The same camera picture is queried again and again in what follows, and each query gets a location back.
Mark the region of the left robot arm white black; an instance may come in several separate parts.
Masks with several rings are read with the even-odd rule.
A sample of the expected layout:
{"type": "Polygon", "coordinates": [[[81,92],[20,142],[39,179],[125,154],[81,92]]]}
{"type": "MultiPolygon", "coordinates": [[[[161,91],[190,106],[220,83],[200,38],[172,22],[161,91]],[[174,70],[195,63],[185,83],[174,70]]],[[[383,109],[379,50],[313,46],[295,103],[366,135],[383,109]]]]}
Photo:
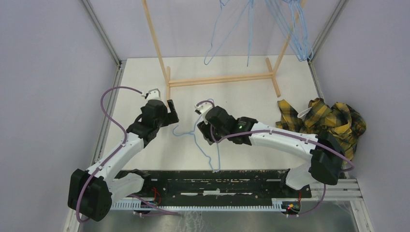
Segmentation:
{"type": "Polygon", "coordinates": [[[75,170],[70,179],[68,207],[89,219],[101,221],[112,205],[139,192],[146,178],[144,173],[117,174],[156,136],[160,128],[179,122],[173,100],[148,100],[141,114],[126,129],[126,138],[110,155],[86,170],[75,170]]]}

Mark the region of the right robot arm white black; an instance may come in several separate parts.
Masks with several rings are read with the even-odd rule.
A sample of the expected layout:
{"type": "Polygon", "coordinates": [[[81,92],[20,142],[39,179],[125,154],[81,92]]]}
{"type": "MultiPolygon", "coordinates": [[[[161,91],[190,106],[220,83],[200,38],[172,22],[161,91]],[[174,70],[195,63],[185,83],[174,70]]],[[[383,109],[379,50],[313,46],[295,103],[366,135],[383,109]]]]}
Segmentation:
{"type": "Polygon", "coordinates": [[[291,168],[282,180],[294,190],[314,182],[331,186],[338,183],[345,154],[329,132],[297,133],[254,118],[234,118],[225,109],[206,101],[197,104],[195,112],[203,119],[197,127],[210,145],[228,140],[237,145],[273,148],[303,159],[305,163],[291,168]]]}

